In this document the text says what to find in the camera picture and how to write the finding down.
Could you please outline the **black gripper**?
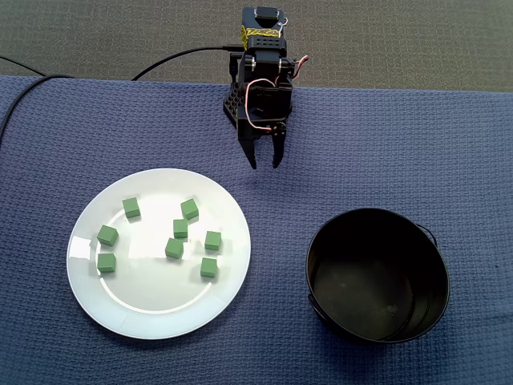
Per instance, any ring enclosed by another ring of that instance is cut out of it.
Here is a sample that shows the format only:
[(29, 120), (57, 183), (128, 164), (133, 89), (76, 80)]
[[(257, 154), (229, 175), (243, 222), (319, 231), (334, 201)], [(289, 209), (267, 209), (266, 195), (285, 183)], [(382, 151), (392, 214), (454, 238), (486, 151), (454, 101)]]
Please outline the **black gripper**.
[(255, 79), (246, 83), (236, 110), (236, 130), (241, 148), (252, 169), (257, 168), (254, 139), (273, 131), (273, 167), (285, 150), (285, 121), (291, 111), (292, 84), (286, 80)]

